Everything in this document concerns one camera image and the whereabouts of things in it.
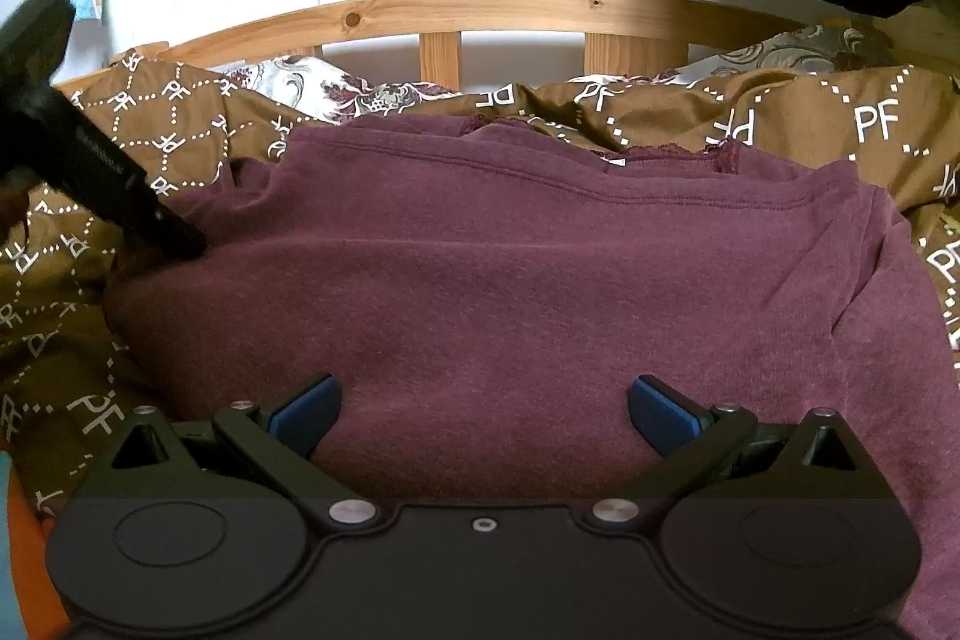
orange fabric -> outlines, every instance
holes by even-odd
[[[30,640],[55,640],[70,621],[47,576],[46,536],[27,502],[16,471],[11,470],[7,497],[10,559],[20,613]]]

blue gripper pad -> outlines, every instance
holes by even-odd
[[[340,382],[328,375],[270,417],[267,432],[304,458],[340,417]]]
[[[632,383],[627,405],[630,423],[664,458],[699,437],[711,420],[707,410],[652,375],[643,375]]]

shirt sleeve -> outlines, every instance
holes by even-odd
[[[960,389],[940,303],[910,227],[890,204],[872,274],[833,330],[842,410],[913,520],[923,564],[901,622],[920,640],[960,637]]]

light blue fabric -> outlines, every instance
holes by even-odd
[[[20,614],[20,603],[13,587],[10,562],[10,523],[7,503],[10,501],[10,475],[13,462],[10,454],[0,452],[0,637],[3,640],[27,640],[27,627]]]

bed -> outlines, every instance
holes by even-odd
[[[582,32],[584,76],[462,95],[461,34],[475,30]],[[323,62],[325,44],[401,34],[419,35],[419,81],[376,86]],[[723,54],[690,64],[690,44]],[[58,87],[162,196],[208,186],[233,157],[280,160],[296,126],[404,111],[509,116],[613,165],[632,145],[727,138],[810,167],[856,161],[909,218],[960,350],[960,84],[893,44],[868,23],[693,0],[358,0],[144,44]],[[133,408],[164,408],[100,309],[121,239],[40,187],[29,244],[14,233],[3,251],[0,286],[14,293],[0,298],[0,434],[41,516]]]

